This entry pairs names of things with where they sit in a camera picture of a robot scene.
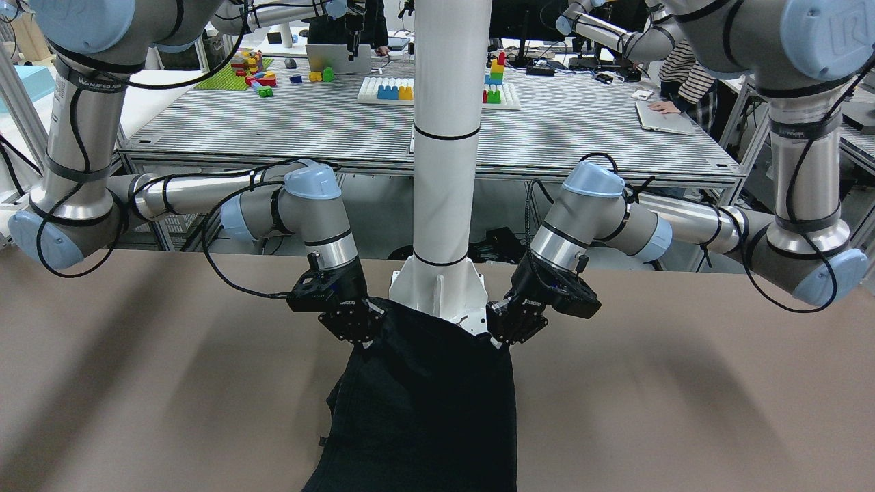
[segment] white baseplate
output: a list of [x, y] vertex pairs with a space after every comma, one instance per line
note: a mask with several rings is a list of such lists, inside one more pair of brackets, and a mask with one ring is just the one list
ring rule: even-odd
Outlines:
[[[410, 87], [413, 88], [413, 98], [417, 98], [417, 91], [413, 79], [395, 79], [392, 77], [365, 77], [359, 89], [359, 102], [365, 104], [388, 104], [390, 106], [413, 106], [413, 101], [394, 99], [377, 99], [377, 89], [380, 86]], [[498, 90], [501, 92], [501, 104], [483, 104], [483, 109], [510, 109], [519, 111], [522, 109], [520, 97], [516, 93], [514, 84], [500, 86], [483, 86], [484, 90]]]

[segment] black jacket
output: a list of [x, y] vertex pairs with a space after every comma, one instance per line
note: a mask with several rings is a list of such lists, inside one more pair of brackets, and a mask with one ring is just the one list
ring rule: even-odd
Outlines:
[[[372, 48], [389, 44], [386, 16], [383, 13], [383, 0], [365, 2], [365, 29], [361, 32], [361, 43]], [[345, 45], [347, 43], [347, 22], [345, 18], [331, 20], [329, 17], [309, 19], [310, 35], [307, 43], [312, 45]]]

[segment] black monitor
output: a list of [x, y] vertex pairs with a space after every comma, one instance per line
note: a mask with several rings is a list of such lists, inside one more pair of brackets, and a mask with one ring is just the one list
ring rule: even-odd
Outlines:
[[556, 19], [567, 8], [568, 0], [493, 0], [489, 37], [519, 39], [520, 51], [513, 64], [525, 67], [528, 41], [565, 40], [556, 29]]

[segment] light blue box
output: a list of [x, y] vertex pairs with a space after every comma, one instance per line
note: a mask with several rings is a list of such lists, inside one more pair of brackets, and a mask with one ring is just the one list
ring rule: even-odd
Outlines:
[[[15, 65], [15, 71], [18, 72], [18, 77], [24, 82], [24, 88], [27, 89], [27, 94], [31, 97], [31, 101], [37, 101], [54, 92], [54, 78], [49, 72], [48, 67]], [[0, 97], [0, 113], [9, 113], [2, 97]]]

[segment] tan table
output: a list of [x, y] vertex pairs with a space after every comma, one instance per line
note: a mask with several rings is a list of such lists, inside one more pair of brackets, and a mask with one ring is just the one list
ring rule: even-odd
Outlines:
[[[303, 258], [219, 256], [259, 289]], [[365, 262], [373, 294], [398, 265]], [[511, 269], [482, 266], [493, 299]], [[520, 490], [875, 490], [875, 302], [778, 311], [741, 276], [587, 271], [604, 307], [514, 349]], [[195, 254], [59, 280], [0, 252], [0, 490], [297, 490], [349, 346]]]

